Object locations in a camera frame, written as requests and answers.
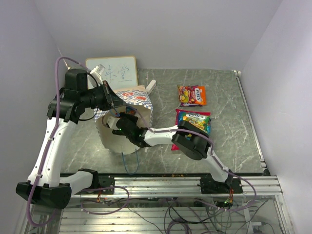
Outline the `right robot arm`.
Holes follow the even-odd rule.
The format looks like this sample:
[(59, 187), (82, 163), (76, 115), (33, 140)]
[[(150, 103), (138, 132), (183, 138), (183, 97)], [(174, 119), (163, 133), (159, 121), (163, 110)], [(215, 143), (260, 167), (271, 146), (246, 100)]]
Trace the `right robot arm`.
[(233, 173), (217, 157), (208, 134), (183, 120), (168, 128), (143, 128), (137, 126), (138, 117), (120, 114), (109, 124), (114, 135), (126, 137), (139, 148), (168, 144), (176, 145), (188, 158), (205, 161), (216, 189), (225, 193), (232, 187)]

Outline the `red chips bag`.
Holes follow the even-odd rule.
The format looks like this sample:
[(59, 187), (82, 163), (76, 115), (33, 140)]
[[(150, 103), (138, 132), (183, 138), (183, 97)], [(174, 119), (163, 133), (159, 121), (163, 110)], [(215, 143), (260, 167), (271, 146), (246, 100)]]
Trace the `red chips bag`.
[(178, 150), (179, 150), (179, 147), (178, 147), (177, 145), (173, 144), (173, 145), (171, 146), (171, 150), (172, 150), (172, 151), (178, 151)]

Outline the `small whiteboard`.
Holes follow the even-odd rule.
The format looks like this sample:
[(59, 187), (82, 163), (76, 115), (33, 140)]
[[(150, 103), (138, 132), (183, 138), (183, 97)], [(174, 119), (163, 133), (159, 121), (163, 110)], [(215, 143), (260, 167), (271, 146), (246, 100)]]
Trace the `small whiteboard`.
[(138, 85), (137, 64), (134, 56), (88, 58), (86, 60), (86, 67), (91, 71), (99, 64), (105, 67), (105, 71), (101, 75), (103, 81), (107, 81), (113, 90)]

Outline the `white board eraser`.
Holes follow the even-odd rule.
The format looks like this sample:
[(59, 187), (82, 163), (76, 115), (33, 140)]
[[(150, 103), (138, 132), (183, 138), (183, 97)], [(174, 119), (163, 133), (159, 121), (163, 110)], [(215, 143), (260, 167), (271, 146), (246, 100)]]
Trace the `white board eraser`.
[(156, 87), (156, 80), (153, 79), (150, 81), (150, 83), (146, 87), (147, 94), (150, 94), (154, 90), (155, 87)]

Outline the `checkered paper bag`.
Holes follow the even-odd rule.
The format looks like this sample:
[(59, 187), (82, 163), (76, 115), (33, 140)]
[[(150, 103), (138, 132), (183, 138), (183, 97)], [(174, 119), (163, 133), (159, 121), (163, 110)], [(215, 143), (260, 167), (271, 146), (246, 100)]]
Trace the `checkered paper bag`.
[(122, 100), (114, 108), (98, 111), (95, 123), (104, 148), (121, 156), (147, 147), (142, 136), (153, 122), (153, 105), (143, 85), (116, 89)]

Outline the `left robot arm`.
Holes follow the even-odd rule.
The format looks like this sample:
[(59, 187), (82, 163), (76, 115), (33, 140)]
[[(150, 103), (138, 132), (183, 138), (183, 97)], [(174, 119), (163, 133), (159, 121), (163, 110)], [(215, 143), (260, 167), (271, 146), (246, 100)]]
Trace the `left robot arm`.
[(80, 169), (69, 177), (60, 177), (68, 143), (85, 110), (109, 111), (125, 104), (107, 81), (88, 89), (88, 75), (82, 69), (68, 70), (65, 86), (57, 89), (48, 105), (45, 139), (38, 159), (27, 181), (16, 187), (16, 193), (31, 204), (61, 210), (72, 195), (82, 190), (93, 194), (99, 189), (98, 172), (92, 169)]

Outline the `green Fox's candy bag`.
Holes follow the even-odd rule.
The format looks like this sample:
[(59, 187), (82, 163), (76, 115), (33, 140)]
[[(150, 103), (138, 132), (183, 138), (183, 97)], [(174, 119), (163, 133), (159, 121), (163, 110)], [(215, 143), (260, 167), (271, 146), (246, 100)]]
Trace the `green Fox's candy bag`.
[(187, 121), (206, 133), (210, 133), (210, 112), (195, 112), (176, 109), (175, 124), (179, 125), (181, 121)]

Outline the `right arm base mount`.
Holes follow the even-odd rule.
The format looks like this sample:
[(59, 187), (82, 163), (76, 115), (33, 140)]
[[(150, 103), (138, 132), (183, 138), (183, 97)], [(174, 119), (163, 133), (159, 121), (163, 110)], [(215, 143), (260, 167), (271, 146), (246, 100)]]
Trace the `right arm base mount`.
[(199, 187), (202, 194), (234, 194), (243, 193), (241, 180), (233, 178), (232, 175), (228, 175), (225, 182), (217, 182), (213, 180), (210, 174), (205, 175), (200, 179)]

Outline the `red Skittles bag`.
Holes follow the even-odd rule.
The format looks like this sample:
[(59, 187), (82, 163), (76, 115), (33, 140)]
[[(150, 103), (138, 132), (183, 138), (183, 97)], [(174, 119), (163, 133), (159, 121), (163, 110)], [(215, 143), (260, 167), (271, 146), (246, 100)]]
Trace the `red Skittles bag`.
[(129, 114), (129, 115), (132, 115), (132, 116), (135, 116), (137, 111), (136, 111), (136, 109), (133, 109), (133, 108), (130, 108), (130, 107), (126, 107), (125, 113)]

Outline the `purple snack bag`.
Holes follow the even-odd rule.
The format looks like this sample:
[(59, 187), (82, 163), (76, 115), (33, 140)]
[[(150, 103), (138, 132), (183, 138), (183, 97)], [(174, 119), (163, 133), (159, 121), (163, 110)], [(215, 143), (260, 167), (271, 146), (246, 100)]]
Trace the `purple snack bag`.
[(202, 104), (197, 103), (180, 103), (180, 107), (201, 107)]

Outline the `orange yellow snack bag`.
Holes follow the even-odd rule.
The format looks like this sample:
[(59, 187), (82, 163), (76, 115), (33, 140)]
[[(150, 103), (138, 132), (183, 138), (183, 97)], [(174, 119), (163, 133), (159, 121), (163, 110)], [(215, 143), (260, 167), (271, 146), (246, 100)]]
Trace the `orange yellow snack bag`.
[(178, 99), (180, 103), (197, 103), (206, 105), (205, 86), (193, 85), (182, 86), (178, 85)]

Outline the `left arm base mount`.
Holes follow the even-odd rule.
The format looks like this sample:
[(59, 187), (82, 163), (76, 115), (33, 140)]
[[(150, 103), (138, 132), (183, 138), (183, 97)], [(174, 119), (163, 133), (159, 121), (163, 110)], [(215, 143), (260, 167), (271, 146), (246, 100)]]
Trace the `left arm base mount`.
[(112, 195), (114, 193), (114, 186), (115, 179), (111, 175), (96, 174), (93, 176), (91, 186), (80, 192), (101, 192), (104, 195)]

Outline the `aluminium frame rail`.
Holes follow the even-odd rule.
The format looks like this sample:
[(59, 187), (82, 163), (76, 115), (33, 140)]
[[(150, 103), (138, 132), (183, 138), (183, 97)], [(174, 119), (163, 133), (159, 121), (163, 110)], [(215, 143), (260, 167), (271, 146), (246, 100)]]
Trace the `aluminium frame rail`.
[[(227, 197), (229, 194), (202, 194), (199, 187), (201, 177), (113, 177), (115, 186), (124, 187), (130, 197)], [(245, 176), (241, 180), (243, 193), (234, 196), (282, 195), (276, 176)]]

